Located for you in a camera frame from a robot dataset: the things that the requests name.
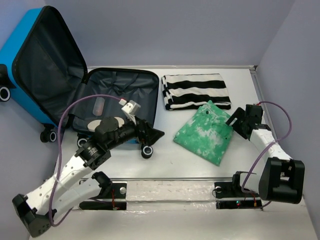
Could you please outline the green tie-dye shorts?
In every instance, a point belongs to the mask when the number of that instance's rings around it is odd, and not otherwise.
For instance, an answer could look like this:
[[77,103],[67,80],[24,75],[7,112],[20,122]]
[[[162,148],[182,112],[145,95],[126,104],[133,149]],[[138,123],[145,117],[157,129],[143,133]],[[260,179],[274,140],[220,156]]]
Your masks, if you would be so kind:
[[229,117],[210,100],[177,131],[173,142],[220,166],[234,134],[232,127],[226,124]]

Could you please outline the black white striped shirt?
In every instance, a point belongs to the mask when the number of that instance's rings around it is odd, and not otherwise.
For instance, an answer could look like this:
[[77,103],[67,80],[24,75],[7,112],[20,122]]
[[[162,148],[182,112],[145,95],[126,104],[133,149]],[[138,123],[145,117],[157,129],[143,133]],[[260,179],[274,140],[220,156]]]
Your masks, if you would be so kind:
[[222,110],[229,110],[232,105],[219,73],[164,75],[161,91],[168,111],[196,110],[209,101]]

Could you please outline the cream round puck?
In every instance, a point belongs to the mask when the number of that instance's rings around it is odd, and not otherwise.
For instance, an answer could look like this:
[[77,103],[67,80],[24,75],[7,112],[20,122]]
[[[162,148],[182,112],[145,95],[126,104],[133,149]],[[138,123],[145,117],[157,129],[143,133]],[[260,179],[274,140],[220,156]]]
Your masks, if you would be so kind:
[[90,132],[94,132],[95,129],[100,125],[101,121],[102,121],[101,119],[96,119],[96,120],[93,120],[93,121],[89,122],[87,124],[87,129]]

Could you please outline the blue kids suitcase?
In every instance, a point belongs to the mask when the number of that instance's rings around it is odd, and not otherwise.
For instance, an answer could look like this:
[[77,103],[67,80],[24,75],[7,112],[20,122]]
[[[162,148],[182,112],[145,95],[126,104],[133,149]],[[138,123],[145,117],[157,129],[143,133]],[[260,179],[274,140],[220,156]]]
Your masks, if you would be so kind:
[[62,15],[49,5],[28,10],[0,50],[0,100],[15,100],[41,123],[44,143],[56,141],[62,121],[81,146],[90,122],[125,118],[117,98],[138,103],[137,117],[153,125],[159,85],[147,70],[89,70]]

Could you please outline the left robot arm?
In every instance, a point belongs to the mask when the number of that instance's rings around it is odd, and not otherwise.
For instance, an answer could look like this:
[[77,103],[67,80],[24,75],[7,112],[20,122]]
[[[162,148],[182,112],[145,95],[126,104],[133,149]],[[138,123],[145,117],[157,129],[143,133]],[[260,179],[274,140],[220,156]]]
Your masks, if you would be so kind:
[[92,136],[66,164],[60,165],[57,173],[35,190],[26,195],[17,194],[12,199],[31,237],[43,235],[54,225],[54,218],[85,199],[104,198],[110,194],[112,181],[96,170],[111,157],[112,149],[137,139],[142,146],[142,157],[148,159],[153,154],[153,144],[165,134],[138,117],[122,125],[116,117],[106,117],[98,123]]

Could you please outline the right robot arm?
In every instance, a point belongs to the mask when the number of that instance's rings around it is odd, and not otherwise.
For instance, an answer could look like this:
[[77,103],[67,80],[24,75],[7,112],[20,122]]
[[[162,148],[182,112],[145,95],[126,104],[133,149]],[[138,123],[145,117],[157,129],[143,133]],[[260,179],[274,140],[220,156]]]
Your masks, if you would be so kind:
[[235,196],[256,193],[264,201],[299,204],[305,165],[282,149],[271,128],[262,123],[263,113],[260,103],[248,104],[237,108],[226,121],[260,151],[248,172],[234,174],[236,180],[230,183],[230,190]]

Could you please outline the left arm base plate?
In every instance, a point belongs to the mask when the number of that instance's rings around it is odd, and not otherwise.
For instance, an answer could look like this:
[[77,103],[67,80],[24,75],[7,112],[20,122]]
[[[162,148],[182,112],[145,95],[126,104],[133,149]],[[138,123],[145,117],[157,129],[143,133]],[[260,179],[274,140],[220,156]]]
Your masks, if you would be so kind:
[[127,209],[127,182],[113,182],[110,191],[101,190],[99,195],[87,199],[78,205],[88,211],[125,211]]

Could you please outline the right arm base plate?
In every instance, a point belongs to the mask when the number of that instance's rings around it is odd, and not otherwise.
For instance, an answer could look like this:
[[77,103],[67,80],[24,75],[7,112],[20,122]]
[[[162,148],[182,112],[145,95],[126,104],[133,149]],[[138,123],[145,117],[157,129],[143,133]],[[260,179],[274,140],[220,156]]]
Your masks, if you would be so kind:
[[244,193],[231,181],[215,182],[212,195],[217,210],[257,209],[263,205],[257,193]]

